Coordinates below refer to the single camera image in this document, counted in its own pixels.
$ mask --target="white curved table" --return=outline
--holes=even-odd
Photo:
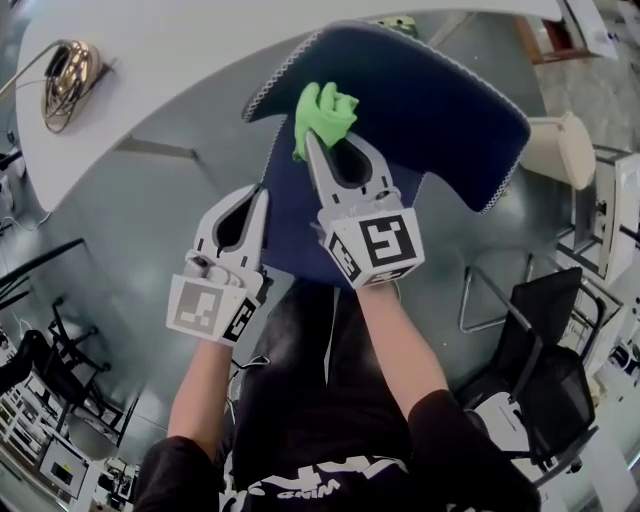
[[[129,150],[188,156],[180,148],[147,142],[131,147],[127,138],[167,102],[225,66],[332,21],[426,10],[562,17],[556,0],[263,0],[251,8],[243,2],[204,0],[56,1],[27,27],[19,68],[56,39],[78,39],[95,45],[114,72],[59,135],[42,121],[42,84],[20,87],[42,80],[49,59],[41,59],[18,82],[18,130],[40,204],[55,209],[82,175],[122,141]]]

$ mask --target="person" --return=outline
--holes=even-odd
[[[199,342],[168,437],[140,468],[137,512],[218,510],[231,352]],[[296,281],[255,354],[270,364],[244,375],[224,510],[540,509],[533,484],[456,403],[393,284],[335,300]]]

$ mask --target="black mesh chair back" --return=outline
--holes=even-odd
[[[511,303],[524,315],[545,346],[558,344],[571,318],[582,269],[570,268],[514,286]],[[512,388],[531,354],[532,340],[507,314],[491,366]]]
[[[74,405],[80,405],[87,397],[85,386],[78,380],[73,372],[65,365],[60,356],[51,349],[53,353],[44,364],[35,361],[36,371],[40,375],[42,382],[54,394]]]
[[[518,398],[534,464],[564,452],[595,420],[580,356],[545,347]]]

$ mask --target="sleeve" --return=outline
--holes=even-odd
[[[135,489],[135,512],[218,510],[214,466],[190,439],[171,437],[147,453]]]
[[[466,417],[449,391],[435,391],[409,414],[412,474],[455,510],[540,510],[537,489]]]

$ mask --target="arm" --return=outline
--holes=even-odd
[[[173,402],[168,437],[194,441],[213,461],[222,436],[231,348],[200,341]]]
[[[394,285],[360,288],[357,293],[382,374],[408,419],[418,401],[448,389],[442,367],[402,308]]]
[[[169,434],[147,453],[136,485],[136,512],[218,510],[211,463],[222,435],[231,348],[200,341],[173,402]]]
[[[447,505],[496,512],[538,511],[529,480],[478,430],[448,391],[438,359],[405,313],[391,284],[360,288],[373,348],[407,418],[412,474]]]

